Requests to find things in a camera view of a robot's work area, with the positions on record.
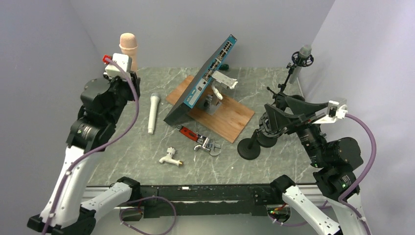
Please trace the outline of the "black round-base mic stand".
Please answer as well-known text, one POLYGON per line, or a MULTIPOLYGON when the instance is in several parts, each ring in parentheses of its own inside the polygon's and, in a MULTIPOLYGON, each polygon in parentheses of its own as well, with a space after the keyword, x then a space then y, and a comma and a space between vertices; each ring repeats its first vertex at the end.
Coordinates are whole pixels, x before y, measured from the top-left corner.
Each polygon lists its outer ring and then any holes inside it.
POLYGON ((254 130, 250 138, 242 139, 237 145, 237 152, 239 156, 245 160, 256 159, 261 152, 261 146, 258 144, 257 137, 264 135, 271 138, 278 138, 277 132, 271 130, 271 125, 268 120, 268 116, 264 115, 258 122, 258 127, 254 130))

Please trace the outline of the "white microphone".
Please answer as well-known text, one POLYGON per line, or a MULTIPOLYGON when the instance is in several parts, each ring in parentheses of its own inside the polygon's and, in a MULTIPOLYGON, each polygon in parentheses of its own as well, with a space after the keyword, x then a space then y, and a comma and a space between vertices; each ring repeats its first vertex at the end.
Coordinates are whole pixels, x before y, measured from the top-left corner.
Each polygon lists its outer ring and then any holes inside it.
POLYGON ((149 110, 149 120, 148 120, 148 128, 147 128, 148 134, 150 135, 152 135, 155 130, 159 101, 160 101, 160 95, 158 93, 152 93, 150 97, 150 110, 149 110))

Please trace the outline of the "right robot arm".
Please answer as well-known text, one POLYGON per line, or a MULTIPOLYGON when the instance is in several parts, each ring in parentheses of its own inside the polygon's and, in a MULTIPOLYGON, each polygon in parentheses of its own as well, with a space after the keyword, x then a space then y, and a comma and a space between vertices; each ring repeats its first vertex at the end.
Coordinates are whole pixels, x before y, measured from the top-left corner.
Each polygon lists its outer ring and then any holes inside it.
POLYGON ((364 125, 371 143, 371 156, 360 176, 354 170, 364 162, 356 139, 351 137, 327 141, 322 124, 332 124, 349 116, 346 100, 309 103, 287 96, 283 105, 265 105, 270 132, 277 137, 297 134, 311 165, 313 176, 322 195, 332 206, 337 220, 327 217, 307 199, 299 186, 287 175, 270 184, 270 198, 275 203, 287 203, 320 235, 369 235, 359 183, 370 170, 376 156, 376 141, 364 125))

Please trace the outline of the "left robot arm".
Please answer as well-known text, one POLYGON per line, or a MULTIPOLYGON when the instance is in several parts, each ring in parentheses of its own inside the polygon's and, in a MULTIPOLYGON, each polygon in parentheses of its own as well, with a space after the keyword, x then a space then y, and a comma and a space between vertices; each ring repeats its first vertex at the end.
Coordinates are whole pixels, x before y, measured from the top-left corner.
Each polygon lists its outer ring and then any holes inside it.
POLYGON ((135 72, 92 79, 80 95, 82 105, 70 127, 63 166, 53 193, 40 214, 29 218, 28 228, 50 235, 89 235, 114 207, 140 201, 138 181, 118 179, 94 198, 83 201, 92 170, 106 148, 115 142, 117 122, 129 101, 138 102, 140 78, 135 72))

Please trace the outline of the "pink microphone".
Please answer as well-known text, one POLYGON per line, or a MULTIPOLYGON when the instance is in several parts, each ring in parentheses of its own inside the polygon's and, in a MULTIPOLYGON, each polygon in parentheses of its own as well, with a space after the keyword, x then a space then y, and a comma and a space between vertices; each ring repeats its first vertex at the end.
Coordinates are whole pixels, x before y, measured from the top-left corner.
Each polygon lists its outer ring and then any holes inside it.
POLYGON ((131 70, 137 71, 137 51, 138 43, 133 33, 122 33, 119 39, 119 47, 123 54, 128 55, 132 59, 131 70))

